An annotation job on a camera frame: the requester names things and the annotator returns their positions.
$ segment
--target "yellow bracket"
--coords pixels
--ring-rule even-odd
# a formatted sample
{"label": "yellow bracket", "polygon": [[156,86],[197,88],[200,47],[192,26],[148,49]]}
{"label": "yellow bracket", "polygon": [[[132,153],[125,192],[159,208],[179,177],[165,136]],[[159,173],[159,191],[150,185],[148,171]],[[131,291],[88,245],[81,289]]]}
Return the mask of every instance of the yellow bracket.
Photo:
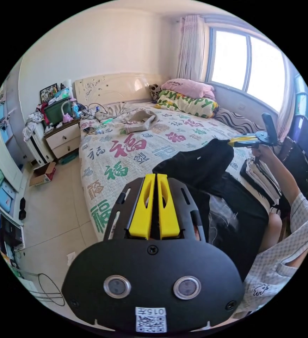
{"label": "yellow bracket", "polygon": [[152,225],[155,174],[145,176],[129,233],[133,237],[149,239]]}
{"label": "yellow bracket", "polygon": [[258,138],[255,135],[249,135],[249,136],[236,136],[233,137],[228,144],[230,146],[234,146],[235,142],[244,142],[244,141],[258,141]]}
{"label": "yellow bracket", "polygon": [[169,189],[167,175],[158,174],[158,196],[159,196],[159,222],[160,239],[177,237],[180,234],[180,227],[174,208],[173,198]]}

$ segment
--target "hand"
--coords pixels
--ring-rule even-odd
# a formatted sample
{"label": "hand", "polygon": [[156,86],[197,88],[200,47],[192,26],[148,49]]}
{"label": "hand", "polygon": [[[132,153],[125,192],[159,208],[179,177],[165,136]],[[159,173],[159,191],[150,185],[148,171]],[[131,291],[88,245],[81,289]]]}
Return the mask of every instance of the hand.
{"label": "hand", "polygon": [[260,144],[258,148],[252,148],[252,154],[264,163],[268,162],[268,160],[274,156],[271,148],[263,144]]}

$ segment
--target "pink pillow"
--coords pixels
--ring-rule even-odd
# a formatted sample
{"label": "pink pillow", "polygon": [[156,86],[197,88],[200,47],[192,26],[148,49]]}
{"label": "pink pillow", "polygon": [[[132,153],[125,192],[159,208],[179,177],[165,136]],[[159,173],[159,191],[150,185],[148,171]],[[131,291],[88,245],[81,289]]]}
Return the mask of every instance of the pink pillow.
{"label": "pink pillow", "polygon": [[173,90],[192,99],[208,98],[215,100],[214,87],[202,82],[187,79],[172,79],[164,83],[161,89]]}

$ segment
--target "plastic bag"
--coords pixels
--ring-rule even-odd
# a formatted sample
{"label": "plastic bag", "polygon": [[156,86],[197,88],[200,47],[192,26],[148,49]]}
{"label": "plastic bag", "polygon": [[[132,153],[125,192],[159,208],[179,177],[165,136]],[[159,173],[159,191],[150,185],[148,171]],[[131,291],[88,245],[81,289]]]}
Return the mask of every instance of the plastic bag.
{"label": "plastic bag", "polygon": [[234,214],[226,201],[221,197],[210,195],[208,243],[221,248],[223,235],[227,232],[236,232],[238,227],[237,214]]}

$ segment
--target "headboard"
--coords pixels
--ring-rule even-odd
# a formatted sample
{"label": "headboard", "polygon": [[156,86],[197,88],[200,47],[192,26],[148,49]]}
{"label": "headboard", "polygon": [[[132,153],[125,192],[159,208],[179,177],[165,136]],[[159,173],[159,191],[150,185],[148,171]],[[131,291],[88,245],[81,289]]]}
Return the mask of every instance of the headboard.
{"label": "headboard", "polygon": [[119,73],[96,75],[74,82],[78,103],[94,107],[122,101],[151,101],[148,86],[154,83],[162,85],[168,76],[144,73]]}

